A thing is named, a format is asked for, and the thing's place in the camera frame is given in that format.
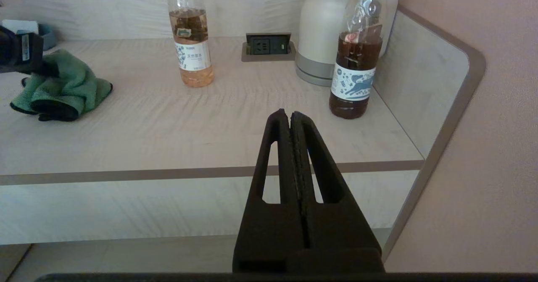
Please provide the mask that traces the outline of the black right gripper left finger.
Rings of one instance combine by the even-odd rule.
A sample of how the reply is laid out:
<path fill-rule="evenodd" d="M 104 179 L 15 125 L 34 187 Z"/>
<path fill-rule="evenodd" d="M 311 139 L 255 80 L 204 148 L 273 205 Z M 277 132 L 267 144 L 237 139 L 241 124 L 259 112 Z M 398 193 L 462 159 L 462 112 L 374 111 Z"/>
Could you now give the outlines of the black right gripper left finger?
<path fill-rule="evenodd" d="M 263 200 L 271 146 L 277 144 L 280 203 Z M 269 115 L 234 248 L 234 274 L 282 274 L 287 260 L 305 247 L 298 190 L 298 162 L 284 109 Z"/>

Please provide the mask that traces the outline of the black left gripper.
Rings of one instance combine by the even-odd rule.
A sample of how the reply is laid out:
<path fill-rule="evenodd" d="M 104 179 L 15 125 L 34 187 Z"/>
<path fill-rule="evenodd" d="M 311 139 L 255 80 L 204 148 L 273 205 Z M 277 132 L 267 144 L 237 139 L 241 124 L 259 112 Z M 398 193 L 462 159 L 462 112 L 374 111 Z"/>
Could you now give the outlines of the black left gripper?
<path fill-rule="evenodd" d="M 43 69 L 43 39 L 31 32 L 15 34 L 0 27 L 0 73 L 46 75 Z"/>

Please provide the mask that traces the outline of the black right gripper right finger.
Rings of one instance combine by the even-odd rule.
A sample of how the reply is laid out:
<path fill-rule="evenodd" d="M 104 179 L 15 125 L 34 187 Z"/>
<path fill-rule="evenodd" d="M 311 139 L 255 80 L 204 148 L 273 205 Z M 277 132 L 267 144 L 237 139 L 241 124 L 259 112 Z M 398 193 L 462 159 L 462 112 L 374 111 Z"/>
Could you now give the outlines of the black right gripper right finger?
<path fill-rule="evenodd" d="M 304 248 L 290 256 L 295 274 L 383 273 L 382 248 L 315 123 L 291 117 Z"/>

